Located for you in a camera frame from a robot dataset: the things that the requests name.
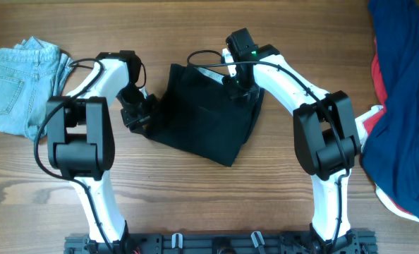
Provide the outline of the black shorts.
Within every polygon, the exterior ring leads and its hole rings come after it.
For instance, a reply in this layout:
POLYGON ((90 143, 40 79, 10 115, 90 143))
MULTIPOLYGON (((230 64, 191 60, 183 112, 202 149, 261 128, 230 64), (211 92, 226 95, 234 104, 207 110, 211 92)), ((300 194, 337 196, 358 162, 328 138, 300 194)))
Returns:
POLYGON ((232 98, 225 85, 198 69, 172 64, 159 117, 146 128, 153 141, 232 166, 252 133, 265 91, 232 98))

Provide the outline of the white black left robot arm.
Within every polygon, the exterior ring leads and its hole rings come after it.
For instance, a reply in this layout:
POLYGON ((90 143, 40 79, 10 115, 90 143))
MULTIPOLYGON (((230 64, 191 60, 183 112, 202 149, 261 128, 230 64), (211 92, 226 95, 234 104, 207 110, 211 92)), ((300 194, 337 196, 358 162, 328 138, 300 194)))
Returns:
POLYGON ((134 51, 101 52, 92 62, 91 74, 75 90, 48 100, 43 123, 49 163, 75 189, 90 228, 87 235, 67 237, 63 251, 139 253, 111 184, 115 141, 109 107, 118 100, 123 124, 143 134, 158 102, 136 85, 146 71, 134 51))

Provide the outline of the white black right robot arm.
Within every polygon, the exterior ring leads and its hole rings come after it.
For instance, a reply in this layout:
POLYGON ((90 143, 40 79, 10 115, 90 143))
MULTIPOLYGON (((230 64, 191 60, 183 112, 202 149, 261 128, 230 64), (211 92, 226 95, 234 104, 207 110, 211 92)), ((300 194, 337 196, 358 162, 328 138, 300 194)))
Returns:
POLYGON ((295 71, 278 49, 259 47, 247 29, 226 38, 224 62, 245 88, 262 88, 293 117, 294 150, 310 175, 315 211, 310 225, 314 253, 335 253, 351 241, 347 188, 360 152, 353 107, 345 92, 328 92, 295 71))

